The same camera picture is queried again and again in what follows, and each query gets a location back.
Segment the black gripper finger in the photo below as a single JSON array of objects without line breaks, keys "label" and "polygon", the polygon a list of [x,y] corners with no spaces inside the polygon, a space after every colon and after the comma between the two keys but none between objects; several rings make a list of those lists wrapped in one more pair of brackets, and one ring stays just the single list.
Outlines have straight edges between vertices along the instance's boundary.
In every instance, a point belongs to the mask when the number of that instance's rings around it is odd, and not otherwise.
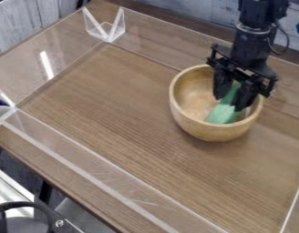
[{"label": "black gripper finger", "polygon": [[240,111],[248,107],[259,94],[259,84],[250,80],[240,83],[236,95],[234,97],[235,110]]},{"label": "black gripper finger", "polygon": [[232,86],[232,82],[231,75],[223,69],[216,69],[212,79],[212,94],[216,100],[224,97]]}]

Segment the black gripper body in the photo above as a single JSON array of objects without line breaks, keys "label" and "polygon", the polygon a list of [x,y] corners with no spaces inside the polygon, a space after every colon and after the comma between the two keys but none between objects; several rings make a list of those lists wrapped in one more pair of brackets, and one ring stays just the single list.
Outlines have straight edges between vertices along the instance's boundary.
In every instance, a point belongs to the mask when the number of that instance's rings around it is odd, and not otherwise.
[{"label": "black gripper body", "polygon": [[259,84],[259,94],[271,96],[279,77],[266,62],[258,62],[254,66],[243,66],[230,55],[231,48],[220,44],[211,45],[211,55],[207,64],[216,69],[223,69],[232,77],[234,81],[252,81]]}]

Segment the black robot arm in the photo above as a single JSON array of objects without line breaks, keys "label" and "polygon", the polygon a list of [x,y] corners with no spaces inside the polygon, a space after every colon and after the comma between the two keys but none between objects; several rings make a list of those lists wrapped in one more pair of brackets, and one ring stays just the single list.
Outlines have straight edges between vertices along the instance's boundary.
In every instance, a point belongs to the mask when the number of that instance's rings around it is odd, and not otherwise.
[{"label": "black robot arm", "polygon": [[215,99],[226,97],[235,81],[239,88],[232,96],[231,105],[236,111],[251,106],[255,98],[270,97],[278,74],[267,65],[270,53],[282,55],[274,49],[276,32],[286,36],[279,20],[287,15],[290,0],[238,0],[239,19],[231,46],[211,45],[207,65],[214,68],[212,94]]}]

